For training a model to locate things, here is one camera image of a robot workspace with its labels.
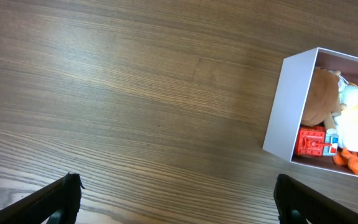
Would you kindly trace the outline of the red toy fire truck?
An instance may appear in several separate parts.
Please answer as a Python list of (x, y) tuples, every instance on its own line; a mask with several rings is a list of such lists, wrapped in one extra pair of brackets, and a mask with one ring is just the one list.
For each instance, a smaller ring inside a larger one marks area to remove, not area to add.
[(324, 127), (300, 127), (297, 135), (294, 155), (297, 156), (334, 156), (338, 148), (338, 135), (328, 133)]

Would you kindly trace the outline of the brown plush toy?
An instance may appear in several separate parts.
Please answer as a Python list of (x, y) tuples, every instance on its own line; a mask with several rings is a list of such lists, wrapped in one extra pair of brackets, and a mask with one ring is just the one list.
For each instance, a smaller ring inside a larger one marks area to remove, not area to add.
[(328, 129), (333, 128), (333, 117), (341, 114), (339, 81), (339, 76), (329, 70), (314, 68), (301, 118), (302, 125), (312, 127), (324, 123)]

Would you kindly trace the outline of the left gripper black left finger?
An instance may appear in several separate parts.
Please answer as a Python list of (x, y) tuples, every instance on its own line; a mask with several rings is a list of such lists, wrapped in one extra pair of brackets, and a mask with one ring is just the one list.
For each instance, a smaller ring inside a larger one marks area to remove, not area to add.
[(83, 189), (80, 175), (68, 173), (0, 210), (0, 224), (74, 224)]

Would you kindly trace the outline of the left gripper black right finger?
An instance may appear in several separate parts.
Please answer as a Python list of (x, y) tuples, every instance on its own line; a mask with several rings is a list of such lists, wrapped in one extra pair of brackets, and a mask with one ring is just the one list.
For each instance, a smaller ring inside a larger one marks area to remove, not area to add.
[(286, 174), (277, 176), (273, 197), (281, 224), (358, 224), (358, 213)]

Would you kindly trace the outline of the white plush duck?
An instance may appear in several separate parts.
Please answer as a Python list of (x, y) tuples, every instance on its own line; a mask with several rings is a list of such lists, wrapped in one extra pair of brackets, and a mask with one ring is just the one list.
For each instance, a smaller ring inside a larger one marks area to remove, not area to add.
[(358, 86), (349, 83), (339, 92), (341, 115), (334, 117), (341, 151), (333, 156), (339, 166), (358, 175)]

